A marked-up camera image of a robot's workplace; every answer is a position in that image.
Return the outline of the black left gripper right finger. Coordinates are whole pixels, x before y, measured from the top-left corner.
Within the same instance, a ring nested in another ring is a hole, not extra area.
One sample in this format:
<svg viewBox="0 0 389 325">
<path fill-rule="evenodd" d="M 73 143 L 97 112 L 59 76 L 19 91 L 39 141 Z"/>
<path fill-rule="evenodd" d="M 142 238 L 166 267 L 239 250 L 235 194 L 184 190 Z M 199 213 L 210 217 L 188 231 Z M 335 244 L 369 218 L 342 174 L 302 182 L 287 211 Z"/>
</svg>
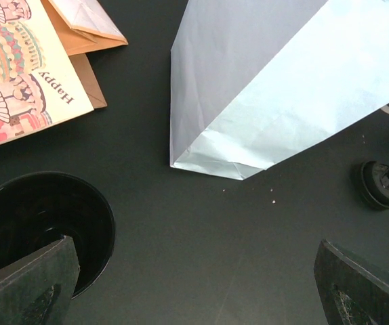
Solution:
<svg viewBox="0 0 389 325">
<path fill-rule="evenodd" d="M 322 240 L 314 278 L 328 324 L 389 324 L 389 272 Z"/>
</svg>

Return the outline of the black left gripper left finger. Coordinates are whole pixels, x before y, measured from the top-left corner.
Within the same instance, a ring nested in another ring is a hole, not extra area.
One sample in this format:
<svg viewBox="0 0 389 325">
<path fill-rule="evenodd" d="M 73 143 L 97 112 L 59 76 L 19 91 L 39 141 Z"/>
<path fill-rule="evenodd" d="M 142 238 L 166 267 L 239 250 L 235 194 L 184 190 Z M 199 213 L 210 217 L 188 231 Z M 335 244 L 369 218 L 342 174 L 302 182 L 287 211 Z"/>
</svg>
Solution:
<svg viewBox="0 0 389 325">
<path fill-rule="evenodd" d="M 0 324 L 63 324 L 80 266 L 65 236 L 0 269 Z"/>
</svg>

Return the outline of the light blue paper bag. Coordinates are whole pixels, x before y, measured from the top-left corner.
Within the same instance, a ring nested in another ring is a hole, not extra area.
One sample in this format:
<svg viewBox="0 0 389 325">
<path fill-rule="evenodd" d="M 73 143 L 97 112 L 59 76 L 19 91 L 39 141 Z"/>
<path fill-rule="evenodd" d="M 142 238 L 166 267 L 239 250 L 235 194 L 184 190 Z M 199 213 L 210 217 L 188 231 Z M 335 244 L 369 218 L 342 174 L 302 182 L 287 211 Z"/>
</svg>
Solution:
<svg viewBox="0 0 389 325">
<path fill-rule="evenodd" d="M 169 163 L 244 180 L 389 103 L 389 1 L 189 1 Z"/>
</svg>

